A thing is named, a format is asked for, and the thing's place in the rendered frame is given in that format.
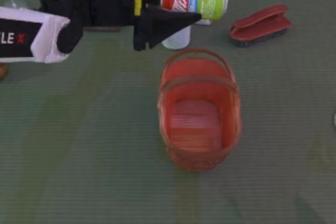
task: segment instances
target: basket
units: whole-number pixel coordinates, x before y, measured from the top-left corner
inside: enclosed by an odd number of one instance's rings
[[[190,53],[214,60],[177,60]],[[181,169],[212,169],[238,143],[242,128],[238,87],[229,65],[215,52],[186,49],[173,55],[162,71],[157,107],[167,152]]]
[[[0,63],[0,80],[4,78],[8,73],[7,65]]]

